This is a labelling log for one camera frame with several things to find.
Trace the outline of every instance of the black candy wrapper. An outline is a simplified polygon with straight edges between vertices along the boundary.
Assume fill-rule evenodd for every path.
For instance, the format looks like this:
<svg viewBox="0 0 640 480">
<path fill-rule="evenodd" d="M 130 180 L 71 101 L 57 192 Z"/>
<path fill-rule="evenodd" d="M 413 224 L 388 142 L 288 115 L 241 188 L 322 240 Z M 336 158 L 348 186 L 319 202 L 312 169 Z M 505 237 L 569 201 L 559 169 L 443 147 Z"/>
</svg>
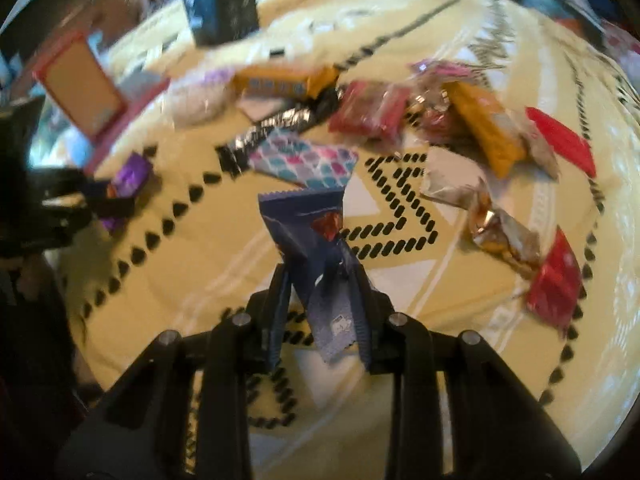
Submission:
<svg viewBox="0 0 640 480">
<path fill-rule="evenodd" d="M 283 128 L 301 134 L 327 120 L 340 104 L 342 89 L 326 88 L 318 99 L 278 112 L 254 124 L 245 133 L 231 142 L 216 147 L 220 159 L 220 169 L 232 178 L 247 171 L 249 155 L 263 142 L 275 128 Z"/>
<path fill-rule="evenodd" d="M 340 237 L 343 195 L 344 188 L 303 189 L 260 195 L 258 202 L 324 361 L 357 341 L 368 365 L 366 317 L 353 287 L 358 262 Z"/>
</svg>

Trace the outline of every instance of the tablecloth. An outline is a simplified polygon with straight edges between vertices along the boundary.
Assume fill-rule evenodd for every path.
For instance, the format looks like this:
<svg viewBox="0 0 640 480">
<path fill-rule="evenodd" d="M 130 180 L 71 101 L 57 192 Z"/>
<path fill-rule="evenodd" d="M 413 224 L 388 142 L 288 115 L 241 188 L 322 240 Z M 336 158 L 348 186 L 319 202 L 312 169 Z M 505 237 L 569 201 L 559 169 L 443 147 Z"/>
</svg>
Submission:
<svg viewBox="0 0 640 480">
<path fill-rule="evenodd" d="M 540 232 L 545 249 L 559 225 L 578 257 L 584 290 L 567 339 L 525 312 L 527 282 L 465 242 L 462 211 L 420 196 L 428 147 L 411 132 L 400 163 L 360 147 L 344 199 L 348 243 L 396 310 L 451 335 L 478 330 L 587 466 L 640 388 L 640 108 L 622 70 L 507 0 L 258 2 L 260 32 L 212 50 L 194 49 L 181 4 L 173 4 L 113 48 L 111 68 L 125 73 L 146 64 L 180 76 L 284 48 L 287 57 L 336 64 L 341 82 L 399 82 L 410 75 L 409 62 L 463 60 L 484 69 L 508 107 L 540 108 L 590 142 L 596 179 L 562 159 L 558 184 L 522 165 L 500 199 Z M 110 176 L 137 150 L 161 180 L 123 235 L 109 238 L 96 223 L 57 254 L 72 333 L 105 388 L 162 330 L 210 330 L 268 285 L 280 258 L 257 195 L 294 186 L 255 173 L 232 180 L 220 171 L 214 146 L 248 126 L 230 108 L 211 123 L 175 130 L 160 96 L 99 168 L 98 176 Z M 306 138 L 335 140 L 325 125 Z M 389 378 L 368 376 L 352 352 L 324 364 L 302 307 L 290 309 L 296 314 L 282 370 L 252 384 L 254 469 L 265 479 L 381 478 Z"/>
</svg>

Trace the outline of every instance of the shiny foil wrapper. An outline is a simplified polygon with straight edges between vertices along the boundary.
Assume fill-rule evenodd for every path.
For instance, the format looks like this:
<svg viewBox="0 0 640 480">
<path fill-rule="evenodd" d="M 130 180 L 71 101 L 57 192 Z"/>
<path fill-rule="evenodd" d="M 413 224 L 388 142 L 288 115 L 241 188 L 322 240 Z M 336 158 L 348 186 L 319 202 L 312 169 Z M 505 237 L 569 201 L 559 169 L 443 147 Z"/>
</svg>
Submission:
<svg viewBox="0 0 640 480">
<path fill-rule="evenodd" d="M 474 243 L 499 256 L 523 278 L 540 268 L 540 237 L 496 206 L 486 184 L 481 183 L 469 206 L 468 228 Z"/>
<path fill-rule="evenodd" d="M 276 128 L 297 134 L 306 132 L 327 120 L 340 104 L 343 92 L 336 88 L 325 89 L 318 99 L 278 112 L 254 124 L 231 142 L 216 147 L 220 168 L 232 178 L 250 169 L 249 156 Z"/>
</svg>

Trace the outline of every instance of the purple candy wrapper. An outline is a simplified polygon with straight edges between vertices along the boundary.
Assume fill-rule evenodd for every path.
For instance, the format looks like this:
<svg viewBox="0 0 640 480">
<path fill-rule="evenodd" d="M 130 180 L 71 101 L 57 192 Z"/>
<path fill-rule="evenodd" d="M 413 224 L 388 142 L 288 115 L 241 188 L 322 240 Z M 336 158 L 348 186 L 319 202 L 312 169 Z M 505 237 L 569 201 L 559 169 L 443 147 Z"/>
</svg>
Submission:
<svg viewBox="0 0 640 480">
<path fill-rule="evenodd" d="M 149 180 L 152 171 L 153 165 L 145 157 L 137 153 L 131 153 L 124 166 L 107 186 L 107 197 L 128 198 L 137 196 Z M 111 234 L 122 227 L 126 220 L 124 218 L 101 218 L 100 222 Z"/>
<path fill-rule="evenodd" d="M 362 309 L 350 289 L 354 256 L 340 238 L 343 195 L 344 188 L 338 187 L 258 196 L 264 223 L 282 254 L 326 362 L 357 341 L 352 311 Z"/>
<path fill-rule="evenodd" d="M 315 189 L 346 186 L 357 161 L 358 154 L 344 146 L 315 144 L 279 129 L 249 156 L 254 170 Z"/>
</svg>

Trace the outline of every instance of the red triangle wrapper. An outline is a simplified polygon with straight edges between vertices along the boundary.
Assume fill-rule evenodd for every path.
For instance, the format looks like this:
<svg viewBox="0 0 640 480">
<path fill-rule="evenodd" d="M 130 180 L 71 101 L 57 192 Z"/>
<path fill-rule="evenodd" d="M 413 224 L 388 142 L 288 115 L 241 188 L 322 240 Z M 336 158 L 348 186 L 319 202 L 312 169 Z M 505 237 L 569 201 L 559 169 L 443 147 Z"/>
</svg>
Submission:
<svg viewBox="0 0 640 480">
<path fill-rule="evenodd" d="M 527 294 L 527 308 L 564 332 L 569 328 L 582 286 L 580 267 L 560 228 Z"/>
<path fill-rule="evenodd" d="M 537 108 L 526 108 L 526 113 L 558 155 L 583 170 L 587 176 L 596 178 L 596 165 L 586 140 Z"/>
</svg>

